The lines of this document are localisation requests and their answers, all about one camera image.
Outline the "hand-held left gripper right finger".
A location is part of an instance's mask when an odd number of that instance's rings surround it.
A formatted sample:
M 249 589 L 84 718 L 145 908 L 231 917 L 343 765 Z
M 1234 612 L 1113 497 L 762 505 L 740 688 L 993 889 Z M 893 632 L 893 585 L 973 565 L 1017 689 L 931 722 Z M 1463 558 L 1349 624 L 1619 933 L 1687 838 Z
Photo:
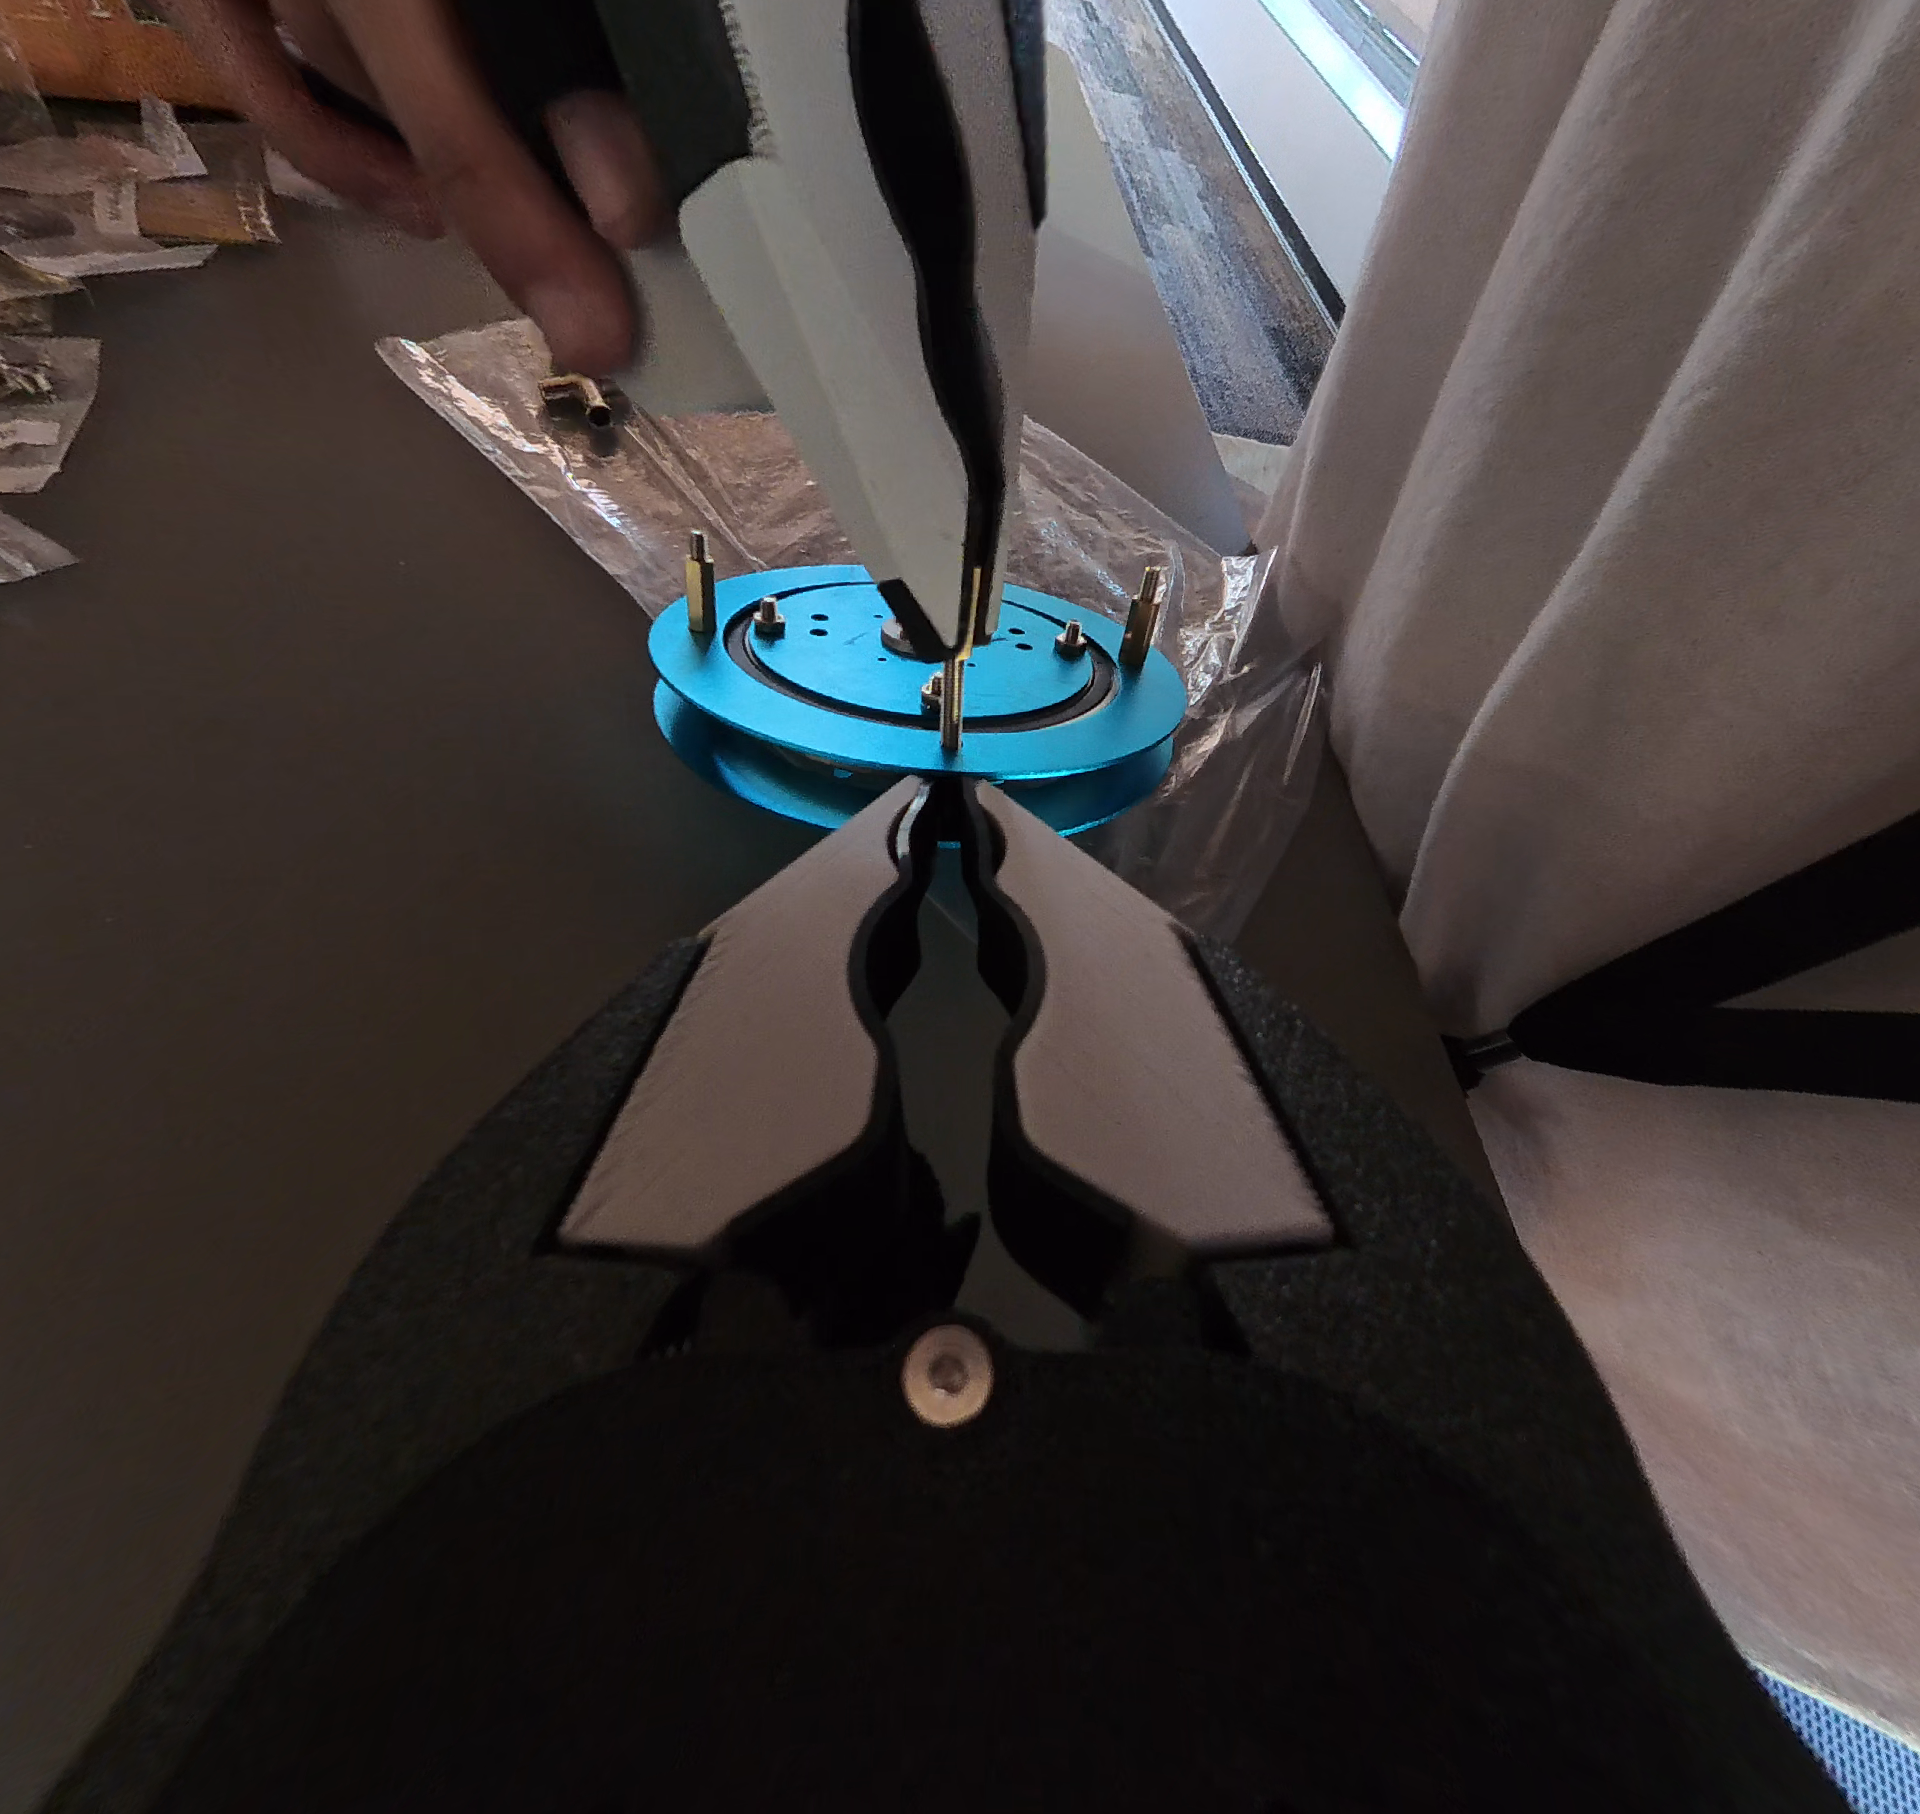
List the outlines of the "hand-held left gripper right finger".
M 1185 928 L 964 783 L 977 965 L 1007 1011 L 988 1203 L 1011 1255 L 1272 1255 L 1333 1224 Z

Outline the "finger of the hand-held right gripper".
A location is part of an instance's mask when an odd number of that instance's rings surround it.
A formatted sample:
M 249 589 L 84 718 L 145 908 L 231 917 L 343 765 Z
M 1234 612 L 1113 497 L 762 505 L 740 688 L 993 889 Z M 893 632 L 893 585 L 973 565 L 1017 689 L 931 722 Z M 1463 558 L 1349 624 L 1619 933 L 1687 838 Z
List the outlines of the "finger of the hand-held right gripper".
M 745 4 L 753 52 L 790 30 L 804 54 L 827 52 L 797 3 Z M 960 634 L 984 479 L 965 171 L 952 124 L 915 112 L 908 127 L 960 173 L 958 194 L 917 213 L 878 177 L 849 96 L 779 80 L 776 150 L 723 166 L 674 207 L 708 297 L 901 626 Z
M 1002 550 L 1020 508 L 1030 320 L 1038 228 L 1047 215 L 1047 81 L 1043 0 L 915 0 L 952 110 L 965 187 L 960 209 L 970 243 L 965 315 L 990 450 L 983 528 L 964 573 L 987 570 L 988 635 L 998 617 Z

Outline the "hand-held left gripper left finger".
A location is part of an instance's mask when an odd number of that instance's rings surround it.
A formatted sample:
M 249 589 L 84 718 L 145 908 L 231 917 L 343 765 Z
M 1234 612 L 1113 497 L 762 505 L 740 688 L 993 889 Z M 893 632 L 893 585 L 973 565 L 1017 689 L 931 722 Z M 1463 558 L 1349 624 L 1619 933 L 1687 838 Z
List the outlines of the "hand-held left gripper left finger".
M 884 1249 L 941 1220 L 889 1016 L 937 821 L 906 778 L 708 928 L 570 1201 L 575 1249 Z

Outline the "blue round metal turntable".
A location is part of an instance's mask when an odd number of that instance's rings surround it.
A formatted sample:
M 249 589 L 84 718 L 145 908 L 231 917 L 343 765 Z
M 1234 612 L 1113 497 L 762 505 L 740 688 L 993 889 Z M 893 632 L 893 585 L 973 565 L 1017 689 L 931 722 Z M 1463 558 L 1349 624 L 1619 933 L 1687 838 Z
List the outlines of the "blue round metal turntable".
M 970 661 L 955 755 L 928 694 L 934 666 L 904 649 L 862 568 L 723 578 L 714 619 L 695 634 L 688 602 L 654 619 L 662 735 L 716 787 L 825 830 L 906 775 L 965 775 L 1076 835 L 1162 783 L 1186 711 L 1164 651 L 1133 661 L 1125 623 L 1035 588 L 1002 591 L 998 629 Z

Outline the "grey desk with wooden edge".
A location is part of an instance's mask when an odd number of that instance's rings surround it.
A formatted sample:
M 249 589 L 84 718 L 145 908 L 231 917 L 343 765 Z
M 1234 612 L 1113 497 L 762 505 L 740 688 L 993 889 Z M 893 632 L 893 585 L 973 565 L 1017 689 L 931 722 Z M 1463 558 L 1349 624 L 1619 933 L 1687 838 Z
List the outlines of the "grey desk with wooden edge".
M 507 314 L 458 243 L 96 285 L 96 406 L 5 589 L 5 1809 L 179 1602 L 414 1187 L 819 835 L 662 743 L 639 606 L 378 338 Z

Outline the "person's right hand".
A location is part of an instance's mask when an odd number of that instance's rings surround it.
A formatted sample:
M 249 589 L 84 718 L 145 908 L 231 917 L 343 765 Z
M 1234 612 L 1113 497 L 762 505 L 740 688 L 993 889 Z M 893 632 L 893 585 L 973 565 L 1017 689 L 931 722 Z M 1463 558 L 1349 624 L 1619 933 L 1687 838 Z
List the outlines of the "person's right hand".
M 564 370 L 617 371 L 642 315 L 622 260 L 668 223 L 662 177 L 630 105 L 576 88 L 543 106 L 562 185 L 513 131 L 453 0 L 267 0 L 299 52 L 378 106 L 435 212 L 542 329 Z

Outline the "clear plastic bag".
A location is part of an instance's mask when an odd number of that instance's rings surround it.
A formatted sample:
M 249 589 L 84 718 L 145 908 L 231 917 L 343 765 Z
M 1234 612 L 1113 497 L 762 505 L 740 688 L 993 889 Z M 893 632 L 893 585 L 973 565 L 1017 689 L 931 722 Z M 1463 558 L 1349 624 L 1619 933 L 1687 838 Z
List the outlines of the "clear plastic bag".
M 713 540 L 725 578 L 854 558 L 768 412 L 639 414 L 594 451 L 587 428 L 542 408 L 548 352 L 531 321 L 391 336 L 377 349 L 647 615 L 681 591 L 689 530 Z M 1035 420 L 1021 485 L 1009 588 L 1119 617 L 1142 568 L 1169 568 L 1162 648 L 1183 674 L 1186 720 L 1164 786 L 1095 830 L 1095 852 L 1194 929 L 1234 936 L 1308 810 L 1320 752 L 1320 669 L 1279 623 L 1272 558 L 1215 553 Z

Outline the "orange white cardboard box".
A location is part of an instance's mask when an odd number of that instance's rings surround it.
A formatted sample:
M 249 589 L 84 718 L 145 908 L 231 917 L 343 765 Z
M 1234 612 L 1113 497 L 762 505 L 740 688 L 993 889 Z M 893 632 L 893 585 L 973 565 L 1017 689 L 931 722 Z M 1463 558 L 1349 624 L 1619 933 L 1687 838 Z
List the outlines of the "orange white cardboard box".
M 221 83 L 157 0 L 2 0 L 2 66 L 2 167 L 5 146 L 35 131 L 135 130 L 143 99 L 191 125 L 246 125 L 224 117 Z

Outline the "pile of small hardware bags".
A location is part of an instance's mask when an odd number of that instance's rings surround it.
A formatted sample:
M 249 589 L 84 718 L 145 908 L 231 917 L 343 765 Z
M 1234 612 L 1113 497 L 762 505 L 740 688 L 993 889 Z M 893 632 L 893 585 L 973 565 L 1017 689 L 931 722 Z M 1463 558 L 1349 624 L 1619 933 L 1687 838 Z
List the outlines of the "pile of small hardware bags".
M 46 130 L 5 146 L 5 503 L 56 479 L 100 386 L 98 341 L 56 334 L 52 306 L 108 276 L 274 244 L 263 169 L 246 125 L 191 125 L 158 99 L 143 99 L 135 130 Z

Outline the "person's beige shirt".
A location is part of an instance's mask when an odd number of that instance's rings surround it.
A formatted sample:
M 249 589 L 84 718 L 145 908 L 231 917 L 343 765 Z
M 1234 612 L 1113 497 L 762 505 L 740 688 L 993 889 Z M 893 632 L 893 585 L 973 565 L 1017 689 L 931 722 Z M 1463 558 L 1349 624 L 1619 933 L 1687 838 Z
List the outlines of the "person's beige shirt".
M 1915 815 L 1915 0 L 1441 0 L 1266 519 L 1435 1022 Z M 1915 1739 L 1915 1104 L 1499 1065 L 1740 1647 Z

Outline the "black mesh office chair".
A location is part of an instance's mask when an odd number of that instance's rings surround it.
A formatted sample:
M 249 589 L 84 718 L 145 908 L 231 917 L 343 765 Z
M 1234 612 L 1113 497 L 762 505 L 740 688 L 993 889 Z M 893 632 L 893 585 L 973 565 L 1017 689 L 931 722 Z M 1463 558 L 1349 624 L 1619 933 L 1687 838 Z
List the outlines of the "black mesh office chair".
M 1856 1812 L 1919 1812 L 1919 1750 L 1755 1666 L 1757 1678 Z

